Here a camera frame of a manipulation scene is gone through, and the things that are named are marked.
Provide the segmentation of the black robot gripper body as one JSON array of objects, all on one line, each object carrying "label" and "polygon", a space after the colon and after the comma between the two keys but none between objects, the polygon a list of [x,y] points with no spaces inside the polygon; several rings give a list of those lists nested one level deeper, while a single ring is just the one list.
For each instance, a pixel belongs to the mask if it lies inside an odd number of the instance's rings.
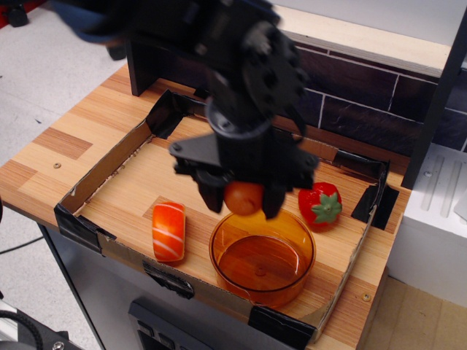
[{"label": "black robot gripper body", "polygon": [[280,138],[269,121],[251,128],[236,125],[212,101],[206,113],[210,134],[176,141],[169,147],[178,174],[218,188],[235,181],[287,192],[312,188],[319,160],[300,149],[296,141]]}]

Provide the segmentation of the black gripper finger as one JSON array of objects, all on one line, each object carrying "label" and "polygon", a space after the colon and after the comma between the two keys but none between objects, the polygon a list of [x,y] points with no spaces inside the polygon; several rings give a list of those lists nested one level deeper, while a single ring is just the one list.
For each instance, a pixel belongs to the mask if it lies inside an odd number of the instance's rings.
[{"label": "black gripper finger", "polygon": [[282,208],[287,193],[292,191],[291,186],[271,182],[265,185],[262,210],[266,219],[275,218]]},{"label": "black gripper finger", "polygon": [[224,204],[224,192],[227,182],[198,182],[198,191],[207,208],[220,213]]}]

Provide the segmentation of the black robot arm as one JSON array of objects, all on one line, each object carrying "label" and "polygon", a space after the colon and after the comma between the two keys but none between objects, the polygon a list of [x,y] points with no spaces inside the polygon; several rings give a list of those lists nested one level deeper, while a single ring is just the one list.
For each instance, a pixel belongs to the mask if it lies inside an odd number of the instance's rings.
[{"label": "black robot arm", "polygon": [[294,43],[279,30],[267,1],[56,1],[55,11],[92,43],[141,42],[204,64],[210,96],[209,135],[173,143],[175,171],[193,178],[207,207],[225,203],[232,182],[263,187],[269,219],[286,193],[311,188],[318,161],[281,140],[272,121],[285,112],[304,133],[296,110],[306,74]]}]

